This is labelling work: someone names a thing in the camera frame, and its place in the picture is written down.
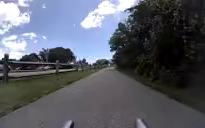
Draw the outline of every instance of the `fence rail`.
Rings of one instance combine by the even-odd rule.
[[[44,63],[44,62],[22,62],[22,61],[9,61],[9,55],[5,54],[4,58],[0,60],[0,64],[3,65],[3,82],[7,83],[9,80],[9,66],[11,65],[34,65],[34,66],[54,66],[55,67],[55,73],[59,73],[59,67],[60,66],[71,66],[72,68],[78,70],[79,65],[78,64],[66,64],[66,63],[59,63],[59,61],[56,61],[56,63]]]

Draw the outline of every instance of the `tree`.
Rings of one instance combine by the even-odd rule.
[[[69,48],[57,47],[50,49],[48,53],[49,62],[56,62],[56,60],[61,63],[71,63],[76,60],[76,57]]]
[[[41,57],[42,61],[48,62],[49,50],[50,49],[43,48],[42,51],[39,52],[39,56]]]
[[[178,79],[205,59],[205,0],[144,0],[127,12],[109,40],[118,67]]]
[[[40,62],[41,59],[36,53],[31,53],[30,55],[24,55],[20,61]]]
[[[110,61],[107,59],[100,59],[96,61],[96,65],[109,65]]]

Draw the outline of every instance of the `sky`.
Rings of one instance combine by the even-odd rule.
[[[70,48],[90,63],[111,59],[108,41],[138,0],[1,0],[0,59]]]

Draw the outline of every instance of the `grass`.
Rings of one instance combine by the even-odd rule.
[[[0,84],[0,117],[78,81],[95,70],[61,73]]]
[[[118,70],[139,81],[143,85],[146,85],[156,91],[165,94],[171,99],[174,99],[200,112],[205,113],[205,97],[194,93],[190,88],[179,89],[176,87],[169,87],[167,85],[161,84],[161,82],[159,81],[151,82],[149,78],[135,74],[132,70]]]

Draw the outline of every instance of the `road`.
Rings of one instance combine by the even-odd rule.
[[[74,71],[75,69],[62,69],[59,70],[59,72],[68,72],[68,71]],[[45,75],[45,74],[52,74],[55,73],[55,70],[48,70],[48,71],[33,71],[33,72],[12,72],[9,73],[9,77],[15,77],[15,78],[19,78],[19,77],[26,77],[26,76],[37,76],[37,75]]]
[[[205,128],[205,115],[143,86],[115,69],[90,77],[39,99],[0,119],[0,128]]]

